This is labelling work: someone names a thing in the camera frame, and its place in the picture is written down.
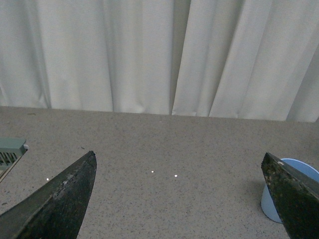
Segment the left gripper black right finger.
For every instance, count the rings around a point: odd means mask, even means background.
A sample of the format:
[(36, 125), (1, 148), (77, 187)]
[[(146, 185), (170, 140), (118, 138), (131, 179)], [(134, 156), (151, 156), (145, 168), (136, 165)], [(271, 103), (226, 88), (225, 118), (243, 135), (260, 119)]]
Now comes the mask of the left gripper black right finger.
[(261, 163), (270, 197), (291, 239), (319, 237), (319, 183), (267, 152)]

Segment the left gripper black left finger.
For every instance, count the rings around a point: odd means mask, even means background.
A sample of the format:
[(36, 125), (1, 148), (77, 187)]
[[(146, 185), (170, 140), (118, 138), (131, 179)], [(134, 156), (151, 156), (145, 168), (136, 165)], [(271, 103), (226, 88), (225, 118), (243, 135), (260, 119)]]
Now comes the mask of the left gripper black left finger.
[(95, 153), (89, 151), (0, 216), (2, 239), (75, 239), (94, 187)]

